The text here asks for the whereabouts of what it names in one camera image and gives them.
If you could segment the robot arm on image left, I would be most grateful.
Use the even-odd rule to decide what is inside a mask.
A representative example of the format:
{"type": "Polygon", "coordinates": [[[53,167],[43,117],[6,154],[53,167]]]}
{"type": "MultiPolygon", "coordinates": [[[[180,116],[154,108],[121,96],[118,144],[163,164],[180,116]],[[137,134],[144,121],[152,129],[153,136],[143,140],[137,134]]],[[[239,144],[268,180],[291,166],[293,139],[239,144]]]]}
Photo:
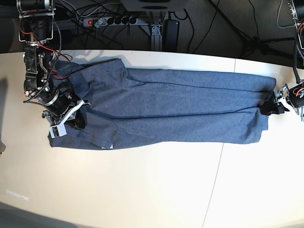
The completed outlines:
{"type": "Polygon", "coordinates": [[[84,129],[86,123],[79,110],[82,101],[67,77],[59,76],[55,69],[60,57],[68,63],[71,58],[49,44],[54,29],[59,28],[54,20],[56,9],[53,1],[18,0],[16,5],[19,12],[19,40],[25,44],[25,102],[44,107],[42,116],[52,126],[61,123],[78,130],[84,129]]]}

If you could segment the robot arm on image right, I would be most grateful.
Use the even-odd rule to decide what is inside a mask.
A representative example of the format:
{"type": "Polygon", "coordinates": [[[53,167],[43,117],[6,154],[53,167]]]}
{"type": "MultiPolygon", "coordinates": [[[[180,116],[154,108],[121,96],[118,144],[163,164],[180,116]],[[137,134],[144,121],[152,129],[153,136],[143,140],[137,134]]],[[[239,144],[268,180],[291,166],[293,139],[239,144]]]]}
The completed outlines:
{"type": "Polygon", "coordinates": [[[293,50],[293,73],[296,86],[289,88],[284,84],[280,90],[275,90],[268,101],[264,102],[259,110],[262,115],[283,114],[294,110],[304,120],[304,80],[297,71],[298,57],[304,58],[304,2],[302,0],[289,0],[287,2],[295,26],[295,39],[293,50]]]}

